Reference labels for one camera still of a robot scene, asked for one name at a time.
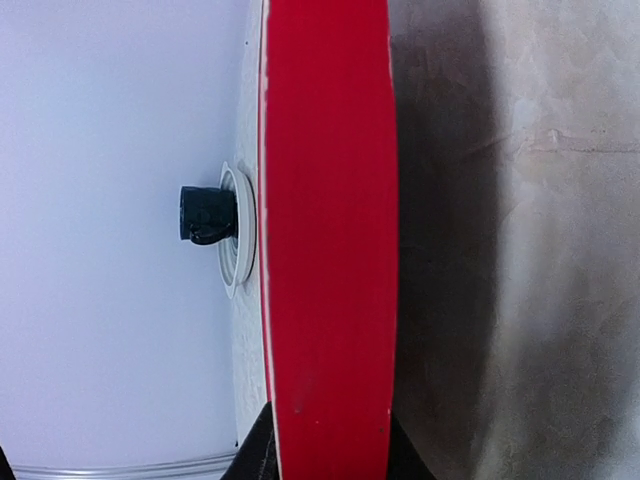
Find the red wooden picture frame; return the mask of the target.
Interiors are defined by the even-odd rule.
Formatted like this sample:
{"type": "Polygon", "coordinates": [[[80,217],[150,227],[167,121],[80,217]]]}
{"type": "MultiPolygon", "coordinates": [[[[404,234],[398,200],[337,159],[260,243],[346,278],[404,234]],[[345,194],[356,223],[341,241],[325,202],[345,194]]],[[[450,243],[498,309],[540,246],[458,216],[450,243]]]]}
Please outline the red wooden picture frame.
{"type": "Polygon", "coordinates": [[[398,159],[384,1],[267,1],[258,218],[267,397],[284,479],[383,479],[398,159]]]}

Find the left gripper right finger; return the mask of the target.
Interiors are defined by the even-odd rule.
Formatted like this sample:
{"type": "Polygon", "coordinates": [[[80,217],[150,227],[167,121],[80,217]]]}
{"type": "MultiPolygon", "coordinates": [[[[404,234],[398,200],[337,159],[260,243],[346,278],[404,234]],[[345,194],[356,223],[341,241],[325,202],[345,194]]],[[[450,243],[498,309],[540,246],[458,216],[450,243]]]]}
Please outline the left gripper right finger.
{"type": "Polygon", "coordinates": [[[391,413],[387,479],[436,479],[421,459],[394,413],[391,413]]]}

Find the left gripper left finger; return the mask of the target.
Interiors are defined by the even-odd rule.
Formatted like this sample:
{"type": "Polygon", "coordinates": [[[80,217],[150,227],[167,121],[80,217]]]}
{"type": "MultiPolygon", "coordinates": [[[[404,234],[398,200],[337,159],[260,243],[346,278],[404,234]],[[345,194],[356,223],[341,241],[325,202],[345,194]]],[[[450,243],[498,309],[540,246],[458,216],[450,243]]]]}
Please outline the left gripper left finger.
{"type": "Polygon", "coordinates": [[[221,480],[277,480],[272,403],[267,402],[221,480]]]}

